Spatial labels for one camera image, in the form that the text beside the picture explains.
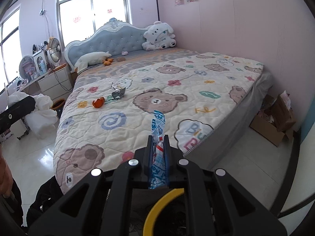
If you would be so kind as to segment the person left hand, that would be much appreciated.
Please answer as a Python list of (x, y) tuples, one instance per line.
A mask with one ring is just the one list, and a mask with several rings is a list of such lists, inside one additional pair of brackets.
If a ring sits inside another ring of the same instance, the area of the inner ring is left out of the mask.
[(5, 198), (10, 197), (13, 186), (13, 177), (2, 153), (0, 162), (0, 193)]

